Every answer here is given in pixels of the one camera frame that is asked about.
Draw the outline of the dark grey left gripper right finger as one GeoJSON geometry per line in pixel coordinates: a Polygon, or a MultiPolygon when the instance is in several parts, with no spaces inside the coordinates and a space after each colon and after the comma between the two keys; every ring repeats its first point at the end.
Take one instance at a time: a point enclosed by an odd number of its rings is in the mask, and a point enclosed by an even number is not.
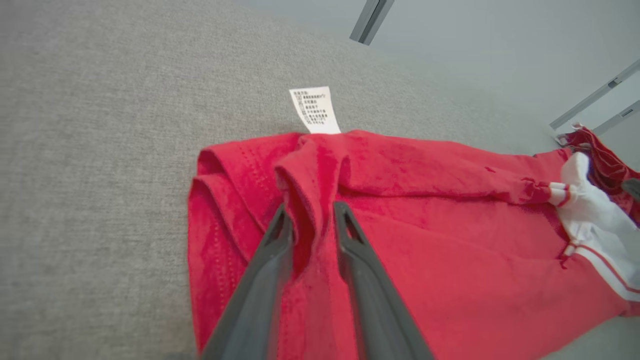
{"type": "Polygon", "coordinates": [[[359,360],[433,360],[418,324],[354,212],[335,202],[339,273],[348,287],[359,360]]]}

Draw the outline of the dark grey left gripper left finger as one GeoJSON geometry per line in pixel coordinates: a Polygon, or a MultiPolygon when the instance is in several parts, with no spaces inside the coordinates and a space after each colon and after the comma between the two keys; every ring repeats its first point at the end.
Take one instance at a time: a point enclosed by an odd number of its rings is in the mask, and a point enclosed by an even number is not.
{"type": "Polygon", "coordinates": [[[280,205],[206,342],[202,360],[276,360],[293,248],[293,223],[280,205]]]}

